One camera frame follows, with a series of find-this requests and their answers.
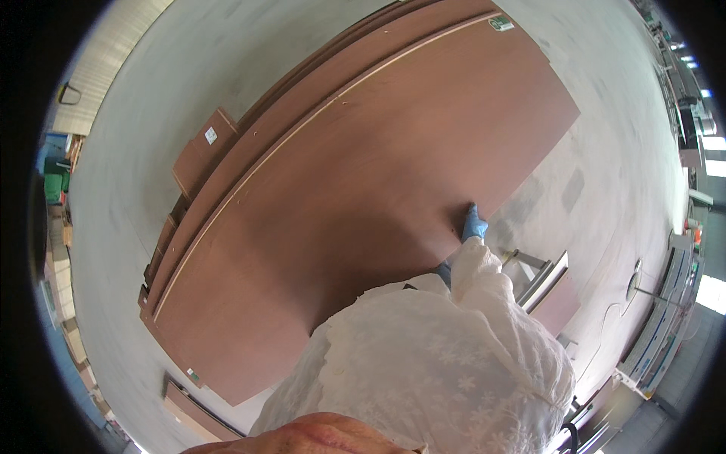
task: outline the person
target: person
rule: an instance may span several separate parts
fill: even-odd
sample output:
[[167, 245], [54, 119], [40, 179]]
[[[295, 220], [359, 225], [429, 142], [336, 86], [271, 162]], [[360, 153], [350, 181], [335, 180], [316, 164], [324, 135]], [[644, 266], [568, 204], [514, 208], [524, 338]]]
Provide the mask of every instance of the person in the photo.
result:
[[373, 288], [313, 332], [249, 437], [185, 453], [543, 452], [574, 372], [515, 303], [486, 228], [472, 205], [436, 273]]

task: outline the wooden board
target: wooden board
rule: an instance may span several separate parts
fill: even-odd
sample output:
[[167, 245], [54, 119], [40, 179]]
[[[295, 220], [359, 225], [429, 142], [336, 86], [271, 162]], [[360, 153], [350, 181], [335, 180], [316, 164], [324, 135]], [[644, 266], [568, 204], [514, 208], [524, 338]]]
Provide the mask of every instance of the wooden board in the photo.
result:
[[231, 442], [242, 436], [184, 393], [173, 381], [166, 386], [164, 407], [206, 442]]
[[[434, 268], [458, 246], [469, 202], [493, 214], [574, 122], [539, 47], [520, 28], [495, 31], [491, 16], [432, 26], [310, 109], [217, 206], [165, 288], [150, 289], [164, 348], [227, 402], [289, 373], [310, 332], [363, 291]], [[395, 36], [396, 24], [372, 34]], [[299, 86], [247, 130], [177, 232]]]
[[529, 314], [557, 337], [580, 308], [568, 270]]
[[[411, 0], [389, 5], [336, 36], [275, 84], [242, 117], [244, 140], [232, 147], [210, 175], [179, 224], [172, 251], [166, 252], [149, 289], [149, 310], [156, 308], [184, 253], [224, 196], [301, 118], [336, 89], [412, 42], [493, 11], [493, 3], [480, 0]], [[387, 30], [392, 23], [395, 33]]]
[[223, 108], [217, 108], [184, 147], [172, 168], [174, 179], [187, 200], [194, 200], [237, 139], [237, 122]]

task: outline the white protective suit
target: white protective suit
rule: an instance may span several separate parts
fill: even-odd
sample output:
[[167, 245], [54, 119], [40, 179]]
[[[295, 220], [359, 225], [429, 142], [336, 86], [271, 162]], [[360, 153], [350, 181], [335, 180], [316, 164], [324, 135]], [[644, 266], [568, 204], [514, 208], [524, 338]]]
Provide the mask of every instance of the white protective suit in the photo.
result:
[[367, 291], [313, 332], [250, 435], [329, 411], [410, 450], [542, 452], [572, 401], [574, 372], [501, 270], [471, 237], [452, 260], [450, 292], [435, 274]]

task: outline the grey floor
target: grey floor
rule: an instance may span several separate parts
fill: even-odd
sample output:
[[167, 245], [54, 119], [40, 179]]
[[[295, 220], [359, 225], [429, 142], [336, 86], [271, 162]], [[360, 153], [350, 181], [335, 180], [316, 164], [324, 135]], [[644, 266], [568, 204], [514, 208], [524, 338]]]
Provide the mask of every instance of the grey floor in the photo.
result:
[[[120, 424], [152, 454], [201, 443], [162, 406], [169, 372], [246, 431], [271, 390], [231, 408], [196, 389], [139, 320], [136, 298], [179, 190], [171, 165], [221, 105], [235, 118], [335, 34], [388, 0], [176, 0], [113, 82], [70, 183], [76, 312], [99, 386]], [[685, 178], [653, 72], [626, 0], [499, 0], [550, 58], [581, 116], [489, 220], [487, 243], [544, 259], [569, 250], [582, 309], [577, 394], [607, 379], [648, 302], [624, 300], [638, 257], [656, 283]]]

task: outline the blue nitrile glove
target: blue nitrile glove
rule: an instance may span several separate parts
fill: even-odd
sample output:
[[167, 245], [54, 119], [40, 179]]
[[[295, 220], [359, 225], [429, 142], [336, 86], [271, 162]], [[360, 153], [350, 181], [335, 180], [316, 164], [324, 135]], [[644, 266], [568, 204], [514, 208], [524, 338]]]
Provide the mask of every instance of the blue nitrile glove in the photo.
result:
[[464, 233], [461, 234], [461, 242], [464, 243], [473, 236], [483, 240], [487, 227], [489, 227], [489, 224], [479, 219], [479, 210], [476, 208], [476, 203], [472, 203], [469, 207], [469, 213], [466, 215], [466, 222], [464, 222]]

